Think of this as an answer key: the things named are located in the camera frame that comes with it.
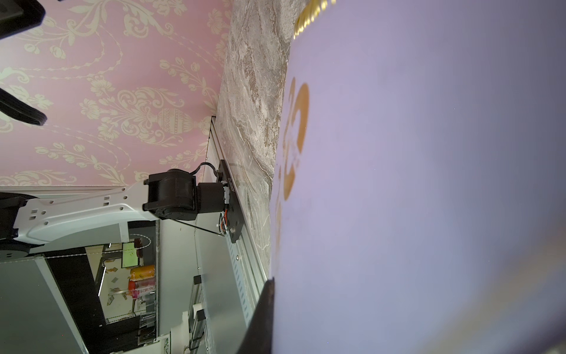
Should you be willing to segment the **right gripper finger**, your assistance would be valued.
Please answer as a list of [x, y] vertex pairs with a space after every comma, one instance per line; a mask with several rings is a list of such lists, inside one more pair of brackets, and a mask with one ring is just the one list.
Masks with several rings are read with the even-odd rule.
[[271, 354], [274, 330], [275, 280], [267, 280], [237, 354]]

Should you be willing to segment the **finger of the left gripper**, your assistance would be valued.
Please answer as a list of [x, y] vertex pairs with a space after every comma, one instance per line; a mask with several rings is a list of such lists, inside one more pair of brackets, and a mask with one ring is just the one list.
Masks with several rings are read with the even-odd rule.
[[1, 39], [42, 24], [46, 10], [36, 0], [1, 0]]
[[0, 92], [1, 113], [29, 125], [43, 126], [47, 122], [47, 115], [43, 112], [29, 106], [4, 89], [0, 89]]

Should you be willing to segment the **purple calendar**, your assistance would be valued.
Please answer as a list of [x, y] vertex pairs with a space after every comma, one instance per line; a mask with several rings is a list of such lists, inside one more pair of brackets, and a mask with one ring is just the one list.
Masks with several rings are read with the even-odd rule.
[[565, 341], [565, 3], [311, 1], [271, 198], [275, 353]]

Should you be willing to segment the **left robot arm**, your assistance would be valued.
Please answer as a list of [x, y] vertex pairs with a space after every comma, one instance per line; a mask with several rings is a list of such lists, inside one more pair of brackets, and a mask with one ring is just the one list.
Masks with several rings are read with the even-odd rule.
[[229, 1], [1, 3], [1, 259], [192, 220]]

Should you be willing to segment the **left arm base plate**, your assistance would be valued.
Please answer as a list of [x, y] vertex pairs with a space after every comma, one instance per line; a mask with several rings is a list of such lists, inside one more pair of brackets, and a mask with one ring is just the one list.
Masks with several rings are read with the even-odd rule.
[[242, 235], [245, 218], [234, 178], [225, 159], [220, 160], [218, 181], [223, 184], [225, 190], [225, 207], [220, 218], [219, 230], [229, 236], [232, 243], [237, 243]]

